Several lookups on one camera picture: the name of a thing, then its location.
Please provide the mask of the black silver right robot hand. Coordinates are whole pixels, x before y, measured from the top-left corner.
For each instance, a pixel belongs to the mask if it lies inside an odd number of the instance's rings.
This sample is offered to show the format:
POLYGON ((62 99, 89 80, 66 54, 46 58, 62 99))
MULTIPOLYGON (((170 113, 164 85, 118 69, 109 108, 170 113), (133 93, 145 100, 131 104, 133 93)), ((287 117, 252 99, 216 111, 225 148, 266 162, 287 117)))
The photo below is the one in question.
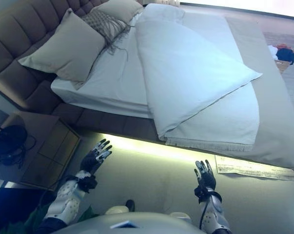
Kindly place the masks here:
POLYGON ((196 161, 196 169, 194 169, 198 184, 210 190, 215 190, 216 179, 213 174, 213 170, 208 160, 196 161))

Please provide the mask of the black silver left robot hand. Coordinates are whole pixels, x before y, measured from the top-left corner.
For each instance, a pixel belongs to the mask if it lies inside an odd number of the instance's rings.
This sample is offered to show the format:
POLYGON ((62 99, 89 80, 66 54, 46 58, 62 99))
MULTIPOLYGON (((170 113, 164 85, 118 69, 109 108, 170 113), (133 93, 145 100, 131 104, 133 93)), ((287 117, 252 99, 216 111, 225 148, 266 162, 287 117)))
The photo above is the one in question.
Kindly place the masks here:
POLYGON ((109 140, 102 139, 97 142, 80 163, 80 170, 93 175, 104 160, 112 153, 109 140))

